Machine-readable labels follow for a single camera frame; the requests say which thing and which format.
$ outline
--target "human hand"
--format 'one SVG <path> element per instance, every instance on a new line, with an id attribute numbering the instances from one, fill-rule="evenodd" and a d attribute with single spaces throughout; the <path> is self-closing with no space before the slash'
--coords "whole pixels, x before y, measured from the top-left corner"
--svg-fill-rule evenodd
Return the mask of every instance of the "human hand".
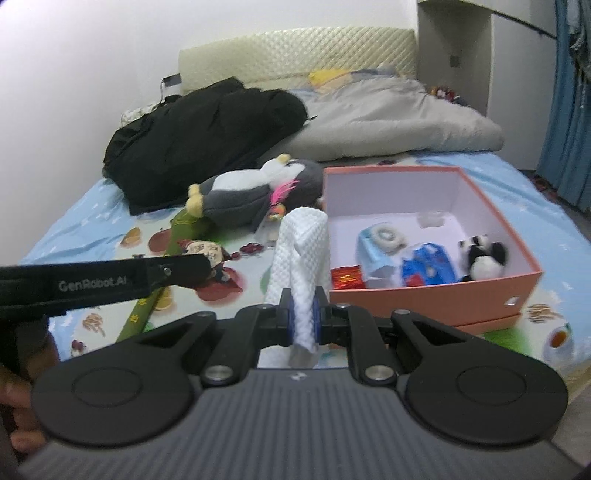
<path id="1" fill-rule="evenodd" d="M 34 381 L 58 363 L 56 344 L 49 333 L 43 349 L 27 359 L 27 373 Z M 0 365 L 0 404 L 13 408 L 17 429 L 10 435 L 10 440 L 15 450 L 33 453 L 45 445 L 45 438 L 31 409 L 31 384 L 3 365 Z"/>

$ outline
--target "curtain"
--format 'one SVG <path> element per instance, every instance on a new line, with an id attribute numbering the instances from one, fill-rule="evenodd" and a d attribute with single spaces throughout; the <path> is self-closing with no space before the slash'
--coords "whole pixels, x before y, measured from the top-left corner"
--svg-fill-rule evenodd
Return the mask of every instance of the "curtain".
<path id="1" fill-rule="evenodd" d="M 569 54 L 564 0 L 556 0 L 557 59 L 554 99 L 537 174 L 581 210 L 591 207 L 591 92 Z"/>

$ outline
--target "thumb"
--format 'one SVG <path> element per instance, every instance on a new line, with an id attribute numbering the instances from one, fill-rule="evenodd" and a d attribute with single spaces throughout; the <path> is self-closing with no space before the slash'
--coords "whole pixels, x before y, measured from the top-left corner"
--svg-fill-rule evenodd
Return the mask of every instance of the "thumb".
<path id="1" fill-rule="evenodd" d="M 31 408 L 31 384 L 0 365 L 0 404 Z"/>

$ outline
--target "pink tassel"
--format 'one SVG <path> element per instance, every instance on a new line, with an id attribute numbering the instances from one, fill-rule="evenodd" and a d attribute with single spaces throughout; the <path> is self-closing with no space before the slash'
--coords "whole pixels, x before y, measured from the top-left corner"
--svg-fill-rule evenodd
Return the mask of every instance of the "pink tassel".
<path id="1" fill-rule="evenodd" d="M 296 187 L 298 182 L 299 180 L 292 180 L 279 185 L 273 193 L 271 193 L 271 205 L 277 205 L 278 203 L 283 202 L 283 200 L 287 198 L 289 192 Z"/>

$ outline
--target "headboard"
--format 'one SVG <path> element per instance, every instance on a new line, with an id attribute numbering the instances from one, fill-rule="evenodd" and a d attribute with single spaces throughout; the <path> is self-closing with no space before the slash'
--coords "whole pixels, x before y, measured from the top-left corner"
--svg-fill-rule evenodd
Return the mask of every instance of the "headboard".
<path id="1" fill-rule="evenodd" d="M 415 78 L 413 30 L 392 27 L 314 27 L 230 38 L 181 50 L 184 93 L 235 76 L 247 86 L 298 88 L 320 69 L 367 69 L 394 64 Z"/>

